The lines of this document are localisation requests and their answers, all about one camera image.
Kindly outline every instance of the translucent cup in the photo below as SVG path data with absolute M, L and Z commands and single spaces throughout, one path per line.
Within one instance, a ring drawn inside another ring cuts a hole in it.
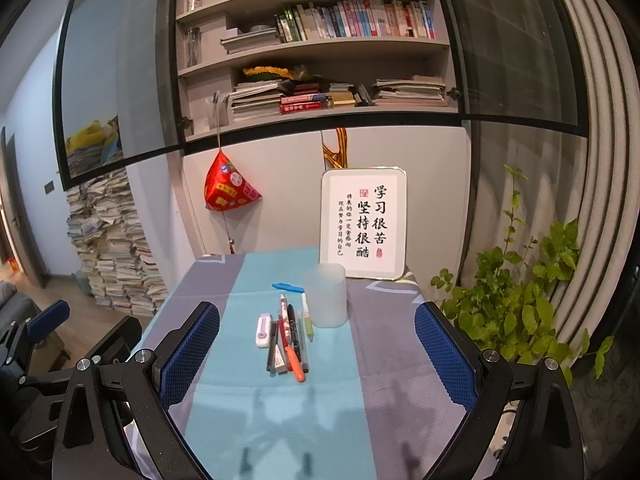
M 313 324 L 335 328 L 347 321 L 347 281 L 340 264 L 317 264 L 304 276 L 306 302 Z

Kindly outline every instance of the white cabinet door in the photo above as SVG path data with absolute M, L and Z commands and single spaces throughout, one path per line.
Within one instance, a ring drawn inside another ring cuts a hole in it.
M 324 173 L 320 132 L 252 140 L 223 151 L 262 194 L 258 202 L 225 213 L 236 252 L 319 244 L 320 183 Z M 226 254 L 222 213 L 206 209 L 204 200 L 204 181 L 217 153 L 215 149 L 186 156 L 183 168 L 207 253 Z
M 374 126 L 348 128 L 349 168 L 397 166 L 407 175 L 406 264 L 427 300 L 444 297 L 429 286 L 441 268 L 457 277 L 469 200 L 471 143 L 464 128 Z M 337 151 L 334 130 L 325 145 Z

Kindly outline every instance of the glass cabinet door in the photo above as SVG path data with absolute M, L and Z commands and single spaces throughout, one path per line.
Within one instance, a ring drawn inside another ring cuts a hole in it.
M 175 0 L 69 0 L 54 70 L 65 189 L 176 150 Z
M 467 118 L 586 134 L 584 72 L 561 0 L 443 4 Z

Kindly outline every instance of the tablecloth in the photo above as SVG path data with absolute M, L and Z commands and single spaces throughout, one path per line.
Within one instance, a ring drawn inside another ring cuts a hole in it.
M 449 399 L 415 335 L 424 302 L 415 283 L 348 280 L 349 319 L 314 328 L 306 381 L 265 370 L 255 328 L 261 313 L 278 313 L 271 283 L 301 285 L 317 262 L 318 248 L 203 257 L 136 350 L 155 348 L 201 301 L 220 310 L 216 340 L 183 402 L 169 409 L 214 480 L 421 480 L 465 409 Z M 302 308 L 299 294 L 287 299 Z M 127 436 L 142 473 L 158 479 L 134 425 Z M 475 478 L 494 467 L 487 452 Z

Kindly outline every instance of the bookshelf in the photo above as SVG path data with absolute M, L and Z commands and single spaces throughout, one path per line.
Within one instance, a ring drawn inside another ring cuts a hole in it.
M 252 66 L 294 68 L 304 65 L 311 74 L 366 86 L 372 86 L 377 79 L 406 79 L 416 74 L 440 76 L 447 91 L 456 85 L 440 0 L 397 0 L 405 5 L 410 2 L 425 2 L 433 19 L 435 39 L 424 36 L 314 38 L 310 41 L 258 46 L 234 54 L 228 54 L 220 43 L 227 31 L 235 27 L 245 32 L 254 25 L 273 27 L 274 14 L 281 14 L 285 5 L 301 4 L 306 8 L 309 2 L 313 2 L 316 7 L 330 7 L 341 1 L 344 0 L 201 0 L 200 7 L 187 12 L 186 0 L 178 0 L 176 25 L 180 105 L 183 116 L 193 120 L 193 127 L 186 132 L 187 140 L 214 134 L 209 128 L 207 99 L 217 91 L 222 95 L 232 92 L 244 80 L 242 69 Z M 190 27 L 200 29 L 201 57 L 200 63 L 195 66 L 187 66 L 186 63 L 186 35 Z M 230 121 L 226 110 L 221 109 L 221 131 L 227 133 L 261 124 L 322 116 L 458 111 L 455 102 L 449 101 L 447 104 L 446 107 L 385 105 L 326 108 L 244 121 Z

